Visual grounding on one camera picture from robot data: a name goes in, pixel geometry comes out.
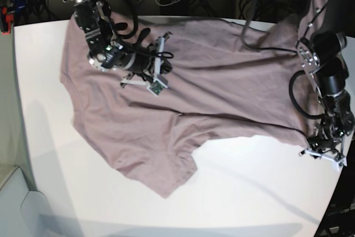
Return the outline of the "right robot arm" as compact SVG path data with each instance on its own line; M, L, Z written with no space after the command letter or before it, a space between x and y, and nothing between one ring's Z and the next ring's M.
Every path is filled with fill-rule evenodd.
M111 18L111 9L106 0L63 0L74 2L74 19L84 32L89 47L88 58L95 67L106 71L114 68L129 72L143 81L154 83L162 74L172 71L169 59L173 54L164 51L169 33L158 37L154 43L144 47L145 38L151 33L150 28L139 29L138 16L133 4L123 0L133 15L131 32L127 23L115 23Z

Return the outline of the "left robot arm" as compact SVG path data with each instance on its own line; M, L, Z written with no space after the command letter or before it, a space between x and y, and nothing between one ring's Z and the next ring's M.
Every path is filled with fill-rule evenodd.
M292 76L288 86L296 110L307 119L319 121L314 134L307 137L308 147L300 154L325 158L340 167L347 164L344 145L354 133L351 96L345 89L349 70L342 57L352 3L354 0L307 0L292 50L302 60L302 70ZM293 85L302 75L317 93L322 114L310 115L297 103Z

